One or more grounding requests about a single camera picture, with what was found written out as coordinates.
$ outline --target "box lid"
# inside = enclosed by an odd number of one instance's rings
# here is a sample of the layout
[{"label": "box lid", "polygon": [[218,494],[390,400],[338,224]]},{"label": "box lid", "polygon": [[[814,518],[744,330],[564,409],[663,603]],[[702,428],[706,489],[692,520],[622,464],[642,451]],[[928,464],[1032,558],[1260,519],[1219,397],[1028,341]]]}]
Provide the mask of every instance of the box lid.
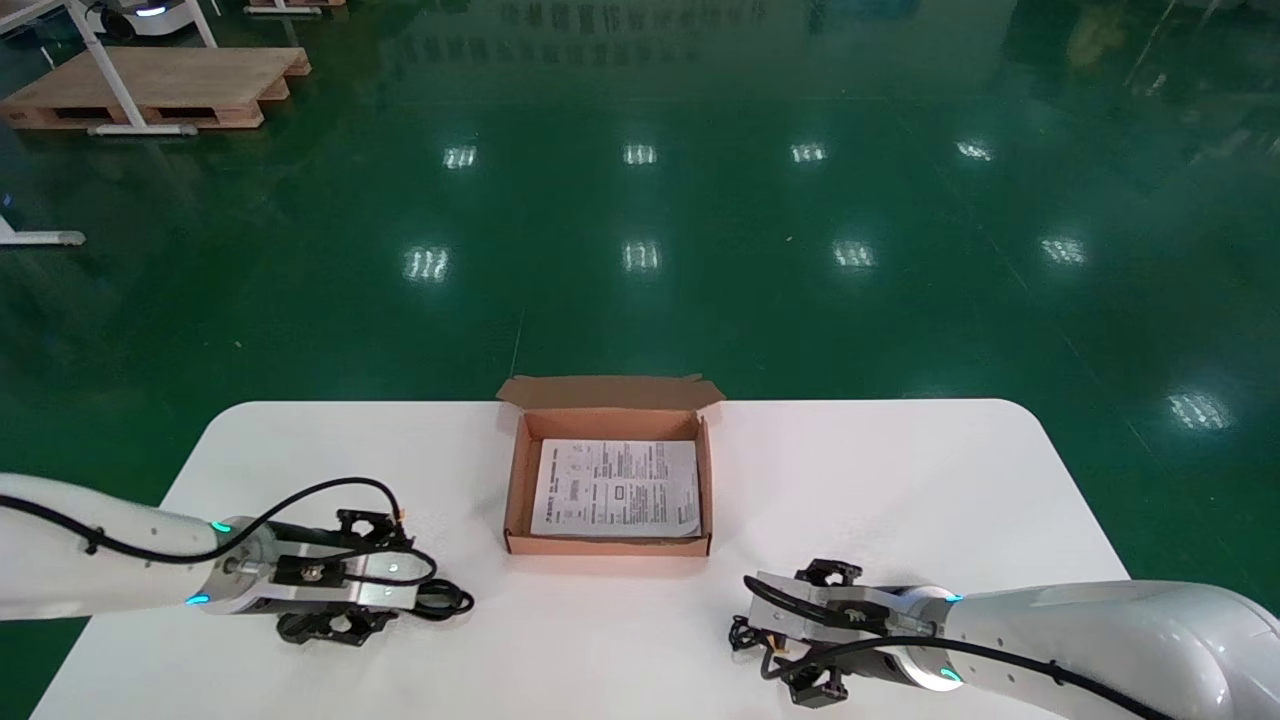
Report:
[{"label": "box lid", "polygon": [[637,410],[700,410],[724,400],[701,375],[516,375],[498,389],[504,400],[525,410],[561,407],[634,407]]}]

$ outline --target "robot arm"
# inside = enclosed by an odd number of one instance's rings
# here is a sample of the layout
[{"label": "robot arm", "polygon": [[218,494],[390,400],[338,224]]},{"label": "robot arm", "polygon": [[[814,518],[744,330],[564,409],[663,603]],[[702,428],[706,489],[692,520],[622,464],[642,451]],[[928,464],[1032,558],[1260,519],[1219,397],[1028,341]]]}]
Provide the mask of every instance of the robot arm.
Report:
[{"label": "robot arm", "polygon": [[[383,489],[393,514],[339,510],[335,530],[269,518],[334,484]],[[381,483],[321,483],[264,516],[205,521],[78,486],[0,474],[0,620],[200,605],[276,614],[288,642],[362,644],[397,611],[442,620],[471,609],[404,537]],[[372,529],[355,532],[367,521]]]},{"label": "robot arm", "polygon": [[[860,573],[815,560],[795,578],[748,578],[755,597],[731,643],[765,644],[762,674],[808,707],[845,700],[841,678],[863,675],[969,684],[1073,720],[1280,717],[1280,621],[1233,592],[1126,580],[961,597],[855,585]],[[808,655],[773,667],[788,639]]]}]

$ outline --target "paper sheet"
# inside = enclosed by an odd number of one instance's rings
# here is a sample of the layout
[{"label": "paper sheet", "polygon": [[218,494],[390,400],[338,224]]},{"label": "paper sheet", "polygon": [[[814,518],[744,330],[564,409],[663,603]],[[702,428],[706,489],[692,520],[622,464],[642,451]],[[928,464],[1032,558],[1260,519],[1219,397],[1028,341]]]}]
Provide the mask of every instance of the paper sheet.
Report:
[{"label": "paper sheet", "polygon": [[700,534],[694,442],[543,441],[531,529],[535,536]]}]

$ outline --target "floor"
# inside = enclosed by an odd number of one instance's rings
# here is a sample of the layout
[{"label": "floor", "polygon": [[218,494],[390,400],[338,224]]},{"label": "floor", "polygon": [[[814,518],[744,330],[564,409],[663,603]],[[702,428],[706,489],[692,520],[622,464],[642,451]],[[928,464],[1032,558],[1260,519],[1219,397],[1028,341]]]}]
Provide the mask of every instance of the floor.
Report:
[{"label": "floor", "polygon": [[[88,236],[0,254],[5,469],[156,502],[230,405],[513,373],[1004,397],[1134,577],[1280,610],[1280,3],[1206,5],[227,8],[315,67],[260,131],[0,128],[5,215]],[[0,626],[0,716],[82,625]]]}]

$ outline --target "open cardboard box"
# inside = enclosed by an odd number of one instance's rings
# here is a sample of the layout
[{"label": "open cardboard box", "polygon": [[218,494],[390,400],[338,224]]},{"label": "open cardboard box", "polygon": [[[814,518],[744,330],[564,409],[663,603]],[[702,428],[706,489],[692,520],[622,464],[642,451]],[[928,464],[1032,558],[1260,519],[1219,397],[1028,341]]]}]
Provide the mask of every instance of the open cardboard box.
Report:
[{"label": "open cardboard box", "polygon": [[[703,407],[724,400],[700,375],[649,378],[517,375],[498,398],[525,413],[516,428],[503,537],[512,555],[666,555],[703,557],[712,548],[712,454]],[[687,538],[586,538],[530,533],[543,439],[691,439],[698,452],[701,534]]]}]

